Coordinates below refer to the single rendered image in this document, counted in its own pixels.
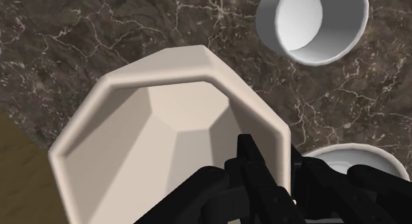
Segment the white round bowl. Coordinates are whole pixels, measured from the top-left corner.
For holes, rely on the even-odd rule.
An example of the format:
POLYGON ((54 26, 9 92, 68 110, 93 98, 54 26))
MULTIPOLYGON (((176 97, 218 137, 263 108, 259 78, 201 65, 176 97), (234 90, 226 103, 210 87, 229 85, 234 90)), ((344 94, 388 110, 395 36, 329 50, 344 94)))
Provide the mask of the white round bowl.
POLYGON ((368 144, 340 143, 304 154, 325 161, 333 170, 346 174, 353 165, 368 165, 410 181, 404 165, 387 151, 368 144))

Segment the white round cup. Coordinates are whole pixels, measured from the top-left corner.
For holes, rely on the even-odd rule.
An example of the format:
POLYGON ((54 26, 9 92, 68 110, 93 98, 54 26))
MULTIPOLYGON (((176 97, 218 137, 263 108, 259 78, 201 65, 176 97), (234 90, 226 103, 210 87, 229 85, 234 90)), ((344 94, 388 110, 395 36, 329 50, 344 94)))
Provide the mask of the white round cup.
POLYGON ((256 32, 281 56, 302 65, 327 65, 355 47, 368 10, 368 0, 261 0, 256 32))

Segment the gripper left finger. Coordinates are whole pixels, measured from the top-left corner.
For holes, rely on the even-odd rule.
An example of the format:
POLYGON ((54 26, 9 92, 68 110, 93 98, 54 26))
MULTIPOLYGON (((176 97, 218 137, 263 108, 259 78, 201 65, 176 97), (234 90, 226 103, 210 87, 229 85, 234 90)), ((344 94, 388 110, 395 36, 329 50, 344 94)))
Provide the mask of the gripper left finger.
POLYGON ((224 168, 193 173, 134 224, 306 224, 278 186, 253 138, 240 134, 236 157, 224 168))

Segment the beige octagonal bowl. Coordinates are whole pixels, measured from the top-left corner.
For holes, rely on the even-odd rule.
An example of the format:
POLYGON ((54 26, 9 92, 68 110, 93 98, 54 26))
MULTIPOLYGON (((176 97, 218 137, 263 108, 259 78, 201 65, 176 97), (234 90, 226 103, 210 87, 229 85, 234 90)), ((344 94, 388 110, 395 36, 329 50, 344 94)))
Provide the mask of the beige octagonal bowl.
POLYGON ((70 224, 133 224, 252 135, 291 186, 288 125, 205 46, 166 48, 102 76, 49 151, 70 224))

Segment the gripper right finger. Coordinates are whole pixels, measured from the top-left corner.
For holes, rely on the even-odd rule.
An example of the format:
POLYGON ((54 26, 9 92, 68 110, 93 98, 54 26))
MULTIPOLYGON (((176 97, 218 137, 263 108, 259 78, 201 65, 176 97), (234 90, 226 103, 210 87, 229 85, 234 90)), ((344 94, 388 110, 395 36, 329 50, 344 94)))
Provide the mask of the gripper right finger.
POLYGON ((369 165, 346 174, 291 147, 292 197, 302 216, 339 216, 344 224, 412 224, 412 182, 369 165))

